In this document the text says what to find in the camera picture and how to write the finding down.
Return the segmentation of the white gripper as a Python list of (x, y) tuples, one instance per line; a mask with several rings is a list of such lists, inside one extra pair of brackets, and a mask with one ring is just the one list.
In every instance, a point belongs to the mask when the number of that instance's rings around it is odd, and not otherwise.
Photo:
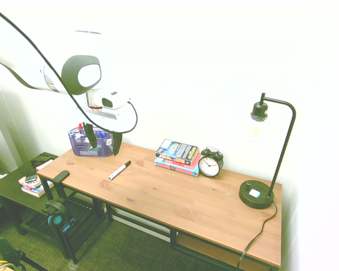
[(130, 97), (96, 97), (95, 102), (99, 103), (101, 109), (90, 108), (87, 103), (81, 99), (79, 105), (88, 118), (84, 118), (83, 127), (92, 148), (97, 147), (97, 139), (93, 130), (93, 125), (105, 130), (113, 131), (113, 153), (116, 156), (119, 153), (123, 139), (120, 132), (130, 132), (137, 123), (137, 113)]

